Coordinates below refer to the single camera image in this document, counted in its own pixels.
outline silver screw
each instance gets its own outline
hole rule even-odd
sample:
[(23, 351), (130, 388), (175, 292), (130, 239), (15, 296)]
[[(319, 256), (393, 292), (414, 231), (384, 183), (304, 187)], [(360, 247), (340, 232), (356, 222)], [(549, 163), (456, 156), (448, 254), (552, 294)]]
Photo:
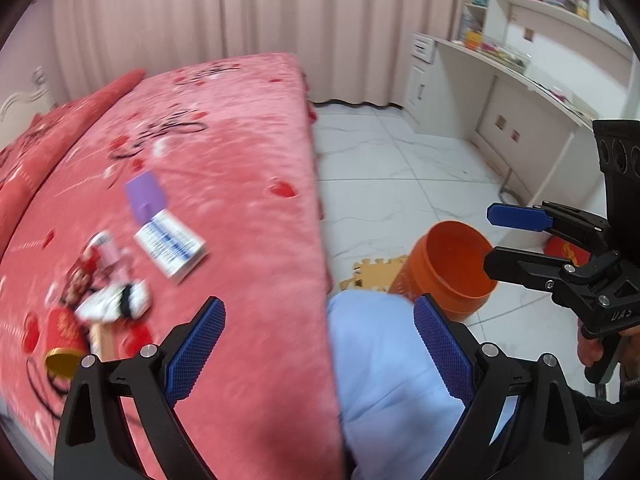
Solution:
[(156, 345), (144, 345), (140, 349), (140, 355), (142, 357), (153, 357), (158, 352), (158, 347)]
[(552, 368), (558, 364), (558, 359), (556, 359), (556, 357), (551, 354), (545, 354), (542, 357), (542, 360), (544, 361), (545, 365), (551, 366)]
[(498, 355), (498, 347), (491, 343), (482, 345), (482, 353), (487, 357), (496, 357)]
[(95, 363), (95, 355), (89, 354), (85, 355), (80, 361), (82, 368), (89, 368)]

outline curtain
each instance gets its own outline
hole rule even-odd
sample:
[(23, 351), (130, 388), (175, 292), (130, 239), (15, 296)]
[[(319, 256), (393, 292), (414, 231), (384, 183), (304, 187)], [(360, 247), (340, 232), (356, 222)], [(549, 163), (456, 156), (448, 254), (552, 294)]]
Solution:
[(71, 98), (134, 68), (284, 50), (313, 101), (386, 105), (402, 103), (411, 32), (450, 38), (460, 1), (52, 0), (52, 20)]

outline headboard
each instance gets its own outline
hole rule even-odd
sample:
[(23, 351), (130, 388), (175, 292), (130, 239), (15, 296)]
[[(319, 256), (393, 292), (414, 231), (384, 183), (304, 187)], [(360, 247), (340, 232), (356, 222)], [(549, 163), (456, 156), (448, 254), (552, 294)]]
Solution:
[(41, 66), (37, 67), (31, 81), (37, 87), (35, 92), (16, 92), (0, 106), (0, 150), (27, 129), (36, 113), (44, 115), (55, 106)]

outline person's leg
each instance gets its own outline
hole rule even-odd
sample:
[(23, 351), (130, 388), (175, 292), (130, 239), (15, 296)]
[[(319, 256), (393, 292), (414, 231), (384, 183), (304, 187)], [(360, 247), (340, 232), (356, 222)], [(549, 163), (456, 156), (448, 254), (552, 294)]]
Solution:
[(354, 478), (419, 480), (463, 412), (401, 296), (347, 290), (329, 302), (334, 370)]

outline pink blanket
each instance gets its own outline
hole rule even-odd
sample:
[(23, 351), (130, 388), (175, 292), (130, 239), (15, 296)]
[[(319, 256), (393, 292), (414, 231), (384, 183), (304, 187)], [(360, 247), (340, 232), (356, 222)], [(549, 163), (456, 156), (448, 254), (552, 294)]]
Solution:
[[(155, 173), (170, 211), (206, 240), (209, 256), (180, 285), (133, 239), (139, 226), (123, 184), (142, 169)], [(26, 379), (23, 322), (34, 312), (44, 330), (80, 247), (109, 230), (129, 251), (135, 276), (148, 280), (154, 304), (145, 323), (156, 342), (208, 296), (225, 301), (226, 329), (191, 397), (176, 406), (212, 471), (235, 480), (341, 478), (318, 217), (305, 85), (293, 56), (224, 60), (144, 80), (68, 150), (4, 252), (2, 396), (53, 452), (57, 425)], [(142, 430), (133, 433), (148, 475), (162, 478)]]

